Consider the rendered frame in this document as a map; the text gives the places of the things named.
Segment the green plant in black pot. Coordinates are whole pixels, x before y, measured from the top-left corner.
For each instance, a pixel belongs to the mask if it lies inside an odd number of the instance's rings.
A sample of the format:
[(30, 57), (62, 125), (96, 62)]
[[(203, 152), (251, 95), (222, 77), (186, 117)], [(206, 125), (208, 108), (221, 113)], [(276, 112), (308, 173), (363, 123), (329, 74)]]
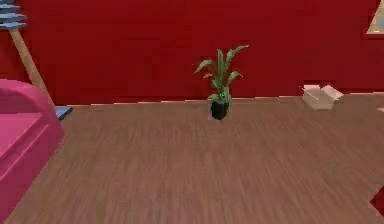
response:
[(215, 93), (207, 97), (210, 103), (211, 116), (216, 120), (223, 120), (232, 105), (230, 84), (237, 77), (242, 77), (242, 74), (238, 71), (231, 71), (228, 74), (228, 71), (234, 56), (246, 48), (248, 48), (248, 45), (238, 46), (235, 49), (229, 49), (226, 54), (221, 49), (218, 49), (216, 62), (212, 59), (203, 60), (195, 70), (195, 73), (200, 72), (203, 68), (209, 70), (203, 78), (211, 78), (211, 86), (216, 90)]

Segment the pink sofa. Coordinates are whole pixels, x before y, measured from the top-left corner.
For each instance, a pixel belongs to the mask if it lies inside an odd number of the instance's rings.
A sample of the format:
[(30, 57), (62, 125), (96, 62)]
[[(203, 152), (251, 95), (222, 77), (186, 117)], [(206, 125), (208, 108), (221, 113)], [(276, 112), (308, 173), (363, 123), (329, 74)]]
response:
[(40, 89), (0, 79), (0, 224), (63, 137), (55, 108)]

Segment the open white cardboard box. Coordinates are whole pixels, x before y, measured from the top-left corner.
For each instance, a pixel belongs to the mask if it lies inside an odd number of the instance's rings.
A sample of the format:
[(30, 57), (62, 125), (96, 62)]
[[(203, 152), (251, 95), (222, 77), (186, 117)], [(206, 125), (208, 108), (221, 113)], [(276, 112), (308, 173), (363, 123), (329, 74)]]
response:
[(343, 93), (331, 85), (304, 85), (302, 99), (314, 110), (331, 110)]

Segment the red block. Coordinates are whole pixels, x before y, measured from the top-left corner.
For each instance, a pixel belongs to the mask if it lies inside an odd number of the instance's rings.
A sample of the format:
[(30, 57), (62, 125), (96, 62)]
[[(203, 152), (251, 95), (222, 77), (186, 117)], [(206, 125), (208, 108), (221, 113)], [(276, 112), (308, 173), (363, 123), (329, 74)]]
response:
[(370, 200), (370, 203), (384, 217), (384, 186)]

